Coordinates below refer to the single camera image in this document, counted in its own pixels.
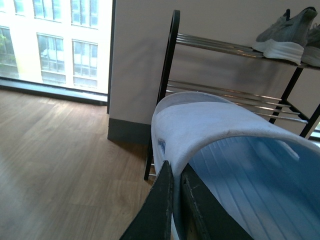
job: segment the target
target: shelf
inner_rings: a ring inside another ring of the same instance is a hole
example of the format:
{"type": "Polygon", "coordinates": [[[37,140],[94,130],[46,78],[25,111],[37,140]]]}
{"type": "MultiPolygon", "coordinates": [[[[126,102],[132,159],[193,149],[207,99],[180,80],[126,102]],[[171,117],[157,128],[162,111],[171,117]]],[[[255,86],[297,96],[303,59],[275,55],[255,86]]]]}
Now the shelf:
{"type": "Polygon", "coordinates": [[[281,98],[263,96],[259,94],[252,94],[249,92],[237,91],[232,89],[207,86],[192,82],[185,82],[180,80],[169,79],[167,84],[166,92],[167,94],[174,94],[179,92],[202,92],[208,94],[214,94],[216,96],[223,97],[228,99],[229,101],[245,107],[249,108],[253,113],[274,118],[274,119],[282,119],[288,120],[298,123],[307,124],[308,119],[304,117],[301,119],[300,116],[303,115],[299,110],[297,110],[292,104],[289,102],[287,104],[281,103],[281,98]],[[273,115],[276,112],[278,114],[282,114],[281,116],[273,115]]]}
{"type": "Polygon", "coordinates": [[[320,67],[311,66],[303,62],[300,65],[297,65],[294,62],[287,61],[287,60],[266,58],[264,57],[264,54],[262,52],[256,51],[249,46],[233,44],[233,43],[218,41],[218,40],[212,40],[208,38],[192,36],[192,35],[183,34],[183,33],[177,34],[176,44],[210,50],[210,51],[219,52],[219,53],[238,55],[245,58],[260,59],[260,60],[275,62],[275,63],[283,63],[290,66],[294,66],[296,68],[320,70],[320,67]]]}

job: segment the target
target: white wall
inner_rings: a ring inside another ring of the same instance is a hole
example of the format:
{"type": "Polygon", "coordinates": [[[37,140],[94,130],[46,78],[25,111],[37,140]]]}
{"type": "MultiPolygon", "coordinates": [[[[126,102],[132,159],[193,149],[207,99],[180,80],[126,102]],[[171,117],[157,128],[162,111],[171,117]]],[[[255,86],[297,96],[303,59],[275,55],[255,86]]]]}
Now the white wall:
{"type": "MultiPolygon", "coordinates": [[[[293,17],[309,6],[320,11],[318,0],[117,0],[110,117],[151,123],[174,9],[181,11],[180,33],[250,46],[287,8],[293,17]]],[[[314,22],[320,23],[320,14],[314,22]]],[[[294,70],[284,64],[177,45],[171,77],[280,97],[294,70]]],[[[299,82],[290,99],[309,115],[320,101],[320,72],[305,69],[299,82]]],[[[278,124],[300,131],[300,125],[278,124]]]]}

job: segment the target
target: baseboard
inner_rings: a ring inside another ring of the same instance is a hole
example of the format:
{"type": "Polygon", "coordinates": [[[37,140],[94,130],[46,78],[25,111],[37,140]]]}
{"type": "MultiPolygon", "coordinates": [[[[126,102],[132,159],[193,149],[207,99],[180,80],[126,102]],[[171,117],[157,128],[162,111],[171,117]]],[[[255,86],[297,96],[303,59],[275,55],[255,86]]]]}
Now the baseboard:
{"type": "Polygon", "coordinates": [[[108,139],[121,142],[147,145],[151,136],[149,124],[110,118],[108,139]]]}

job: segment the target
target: building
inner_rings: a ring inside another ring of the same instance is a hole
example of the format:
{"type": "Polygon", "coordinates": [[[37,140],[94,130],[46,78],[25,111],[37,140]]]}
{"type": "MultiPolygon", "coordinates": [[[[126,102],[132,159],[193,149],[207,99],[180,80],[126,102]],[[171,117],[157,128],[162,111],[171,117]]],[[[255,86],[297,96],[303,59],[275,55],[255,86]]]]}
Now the building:
{"type": "Polygon", "coordinates": [[[111,1],[0,0],[0,76],[107,93],[111,15],[111,1]]]}

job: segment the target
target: window sill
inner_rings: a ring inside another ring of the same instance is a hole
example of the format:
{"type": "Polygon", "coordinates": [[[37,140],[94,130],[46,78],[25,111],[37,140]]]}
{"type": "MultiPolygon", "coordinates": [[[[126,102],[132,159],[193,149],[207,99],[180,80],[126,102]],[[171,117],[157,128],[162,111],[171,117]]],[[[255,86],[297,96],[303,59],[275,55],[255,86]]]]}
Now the window sill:
{"type": "Polygon", "coordinates": [[[27,94],[69,100],[80,103],[107,106],[108,95],[90,91],[70,89],[42,83],[0,78],[0,89],[13,90],[27,94]]]}

